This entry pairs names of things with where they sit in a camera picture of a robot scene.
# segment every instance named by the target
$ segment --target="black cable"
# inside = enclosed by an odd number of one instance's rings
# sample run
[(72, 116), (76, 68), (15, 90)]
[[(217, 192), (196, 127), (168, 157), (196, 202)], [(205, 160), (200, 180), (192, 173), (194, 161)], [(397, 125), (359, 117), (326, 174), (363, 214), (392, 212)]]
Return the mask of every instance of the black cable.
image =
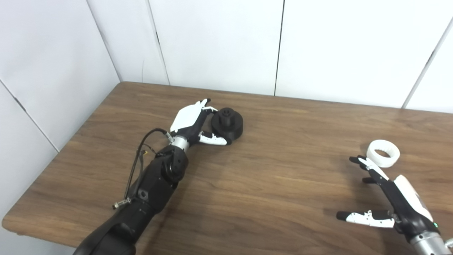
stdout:
[(134, 188), (134, 192), (132, 194), (134, 194), (134, 196), (137, 194), (137, 191), (139, 190), (139, 186), (140, 186), (140, 183), (143, 179), (143, 155), (145, 154), (145, 151), (141, 151), (140, 155), (139, 155), (139, 160), (140, 160), (140, 173), (139, 173), (139, 176), (137, 177), (137, 183), (135, 184), (135, 188)]
[(135, 166), (136, 166), (137, 160), (138, 160), (138, 158), (139, 158), (139, 156), (140, 156), (141, 148), (143, 147), (143, 144), (145, 143), (146, 138), (148, 138), (148, 136), (149, 136), (150, 134), (152, 134), (152, 133), (154, 133), (154, 132), (157, 132), (157, 131), (163, 133), (164, 135), (167, 134), (167, 131), (165, 131), (165, 130), (163, 130), (163, 129), (161, 129), (161, 128), (155, 128), (155, 129), (149, 131), (149, 132), (143, 137), (143, 139), (142, 139), (141, 142), (140, 142), (140, 145), (139, 145), (138, 148), (137, 148), (137, 153), (136, 153), (136, 155), (135, 155), (134, 163), (132, 164), (132, 168), (131, 168), (131, 170), (130, 170), (129, 179), (127, 180), (126, 191), (125, 191), (125, 193), (124, 193), (124, 199), (127, 198), (127, 193), (129, 193), (130, 182), (132, 181), (132, 177), (133, 177), (133, 175), (134, 175)]
[(144, 143), (143, 145), (145, 145), (146, 147), (148, 147), (154, 154), (157, 155), (157, 152), (151, 147), (149, 146), (148, 144)]

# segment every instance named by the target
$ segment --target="white plastic ring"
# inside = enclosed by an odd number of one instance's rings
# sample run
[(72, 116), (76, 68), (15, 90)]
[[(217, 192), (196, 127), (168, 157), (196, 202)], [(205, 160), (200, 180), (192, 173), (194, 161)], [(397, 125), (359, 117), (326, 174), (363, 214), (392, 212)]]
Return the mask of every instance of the white plastic ring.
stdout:
[[(377, 154), (376, 150), (387, 153), (390, 157)], [(378, 167), (391, 167), (400, 158), (398, 147), (386, 140), (374, 140), (368, 146), (366, 157), (371, 159)]]

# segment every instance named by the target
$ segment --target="black knob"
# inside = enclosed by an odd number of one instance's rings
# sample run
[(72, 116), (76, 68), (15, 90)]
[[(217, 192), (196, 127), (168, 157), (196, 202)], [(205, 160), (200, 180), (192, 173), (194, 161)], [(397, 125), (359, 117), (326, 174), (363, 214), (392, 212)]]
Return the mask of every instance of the black knob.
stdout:
[(231, 108), (220, 109), (211, 119), (212, 132), (226, 139), (228, 144), (242, 135), (244, 120)]

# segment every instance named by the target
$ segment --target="wooden table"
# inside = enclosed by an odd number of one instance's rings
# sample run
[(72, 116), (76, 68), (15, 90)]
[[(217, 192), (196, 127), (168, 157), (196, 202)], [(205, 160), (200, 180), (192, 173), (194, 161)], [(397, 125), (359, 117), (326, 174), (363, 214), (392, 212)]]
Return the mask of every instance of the wooden table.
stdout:
[[(226, 147), (196, 145), (166, 209), (137, 254), (413, 254), (394, 230), (335, 218), (337, 210), (391, 209), (349, 162), (375, 139), (395, 143), (405, 175), (453, 236), (453, 115), (345, 103), (120, 83), (3, 220), (20, 235), (76, 247), (122, 199), (135, 150), (152, 128), (203, 98), (244, 117)], [(153, 135), (155, 148), (165, 145)]]

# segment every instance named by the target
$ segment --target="white wall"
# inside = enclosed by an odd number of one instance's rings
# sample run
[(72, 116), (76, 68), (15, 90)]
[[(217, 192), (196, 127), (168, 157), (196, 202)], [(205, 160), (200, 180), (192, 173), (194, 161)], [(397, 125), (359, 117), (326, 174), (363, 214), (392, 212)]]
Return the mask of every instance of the white wall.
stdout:
[[(0, 83), (0, 219), (27, 190), (57, 151)], [(0, 254), (65, 255), (73, 248), (0, 228)]]
[[(119, 79), (83, 0), (1, 1), (0, 34), (3, 219)], [(73, 251), (0, 228), (0, 254)]]
[(453, 19), (449, 33), (407, 104), (407, 109), (453, 113)]
[(274, 94), (283, 0), (150, 0), (171, 85)]
[(88, 0), (121, 81), (168, 85), (148, 0)]
[(0, 79), (57, 149), (119, 82), (85, 1), (0, 4)]
[(453, 1), (286, 0), (276, 95), (400, 108)]

